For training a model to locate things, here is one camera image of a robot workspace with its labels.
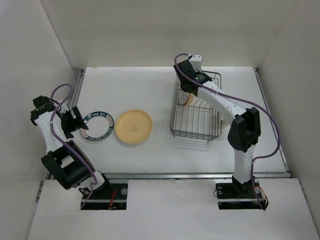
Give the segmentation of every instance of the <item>wire dish rack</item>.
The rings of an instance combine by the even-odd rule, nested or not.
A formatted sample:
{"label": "wire dish rack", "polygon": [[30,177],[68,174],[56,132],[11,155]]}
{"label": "wire dish rack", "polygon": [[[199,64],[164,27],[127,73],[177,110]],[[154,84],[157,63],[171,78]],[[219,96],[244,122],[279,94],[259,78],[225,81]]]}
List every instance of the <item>wire dish rack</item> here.
{"label": "wire dish rack", "polygon": [[[203,71],[211,74],[212,80],[221,89],[221,75],[218,72]],[[212,141],[222,132],[222,116],[206,101],[192,95],[187,96],[180,87],[178,76],[175,78],[170,131],[173,136]]]}

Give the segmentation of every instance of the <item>red wire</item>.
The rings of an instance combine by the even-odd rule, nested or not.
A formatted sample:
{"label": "red wire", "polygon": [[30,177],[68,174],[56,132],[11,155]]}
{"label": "red wire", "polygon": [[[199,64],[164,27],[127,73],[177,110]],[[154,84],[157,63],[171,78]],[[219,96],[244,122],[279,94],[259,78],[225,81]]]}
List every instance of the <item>red wire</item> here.
{"label": "red wire", "polygon": [[110,202],[109,202],[108,209],[113,205],[113,201],[114,201],[114,199],[115,199],[115,197],[116,197],[116,194],[117,194],[116,190],[113,190],[113,192],[112,192],[112,198],[111,198],[111,200],[110,200]]}

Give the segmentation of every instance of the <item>white tabletop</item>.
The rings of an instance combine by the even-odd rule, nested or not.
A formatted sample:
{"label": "white tabletop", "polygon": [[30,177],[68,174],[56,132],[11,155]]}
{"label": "white tabletop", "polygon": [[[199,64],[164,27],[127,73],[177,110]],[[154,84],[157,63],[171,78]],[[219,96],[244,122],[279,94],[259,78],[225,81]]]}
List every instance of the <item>white tabletop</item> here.
{"label": "white tabletop", "polygon": [[[221,73],[222,90],[229,95],[265,106],[252,67],[204,67],[204,70]],[[169,121],[175,79],[173,67],[86,69],[77,103],[83,117],[95,111],[104,111],[116,120],[127,110],[141,109],[150,115],[153,122],[150,137],[139,145],[121,142],[114,131],[108,138],[98,142],[89,142],[76,132],[74,141],[97,170],[104,173],[234,171],[234,151],[227,140],[230,126],[224,124],[222,135],[209,143],[199,144],[189,138],[172,136]],[[260,117],[262,134],[256,145],[255,156],[269,154],[276,147],[276,137],[269,118],[263,113]],[[265,173],[286,170],[278,152],[273,157],[258,160],[254,171]]]}
{"label": "white tabletop", "polygon": [[44,183],[28,240],[318,240],[297,179],[261,179],[263,210],[219,210],[212,180],[131,180],[127,210],[79,210],[81,194]]}

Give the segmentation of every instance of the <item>dish rack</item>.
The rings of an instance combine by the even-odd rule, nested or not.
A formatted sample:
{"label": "dish rack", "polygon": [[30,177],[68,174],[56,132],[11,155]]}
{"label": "dish rack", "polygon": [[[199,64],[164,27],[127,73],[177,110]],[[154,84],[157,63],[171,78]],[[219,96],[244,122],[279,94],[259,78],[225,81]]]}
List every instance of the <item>dish rack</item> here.
{"label": "dish rack", "polygon": [[[218,72],[203,72],[213,75],[212,80],[221,89],[221,75]],[[172,135],[207,142],[218,138],[222,133],[220,113],[196,96],[190,104],[183,105],[179,103],[182,94],[180,80],[176,76],[169,124]]]}

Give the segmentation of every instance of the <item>wall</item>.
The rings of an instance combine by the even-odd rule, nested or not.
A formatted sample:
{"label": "wall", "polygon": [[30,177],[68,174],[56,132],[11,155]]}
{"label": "wall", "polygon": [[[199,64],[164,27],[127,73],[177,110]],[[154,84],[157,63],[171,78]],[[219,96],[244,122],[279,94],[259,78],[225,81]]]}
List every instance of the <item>wall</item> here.
{"label": "wall", "polygon": [[73,67],[260,66],[297,0],[41,0]]}
{"label": "wall", "polygon": [[0,235],[26,239],[44,175],[45,143],[32,100],[73,72],[39,0],[0,4]]}
{"label": "wall", "polygon": [[302,182],[318,231],[319,43],[320,1],[299,0],[259,69],[269,106],[281,127],[286,160],[292,175]]}

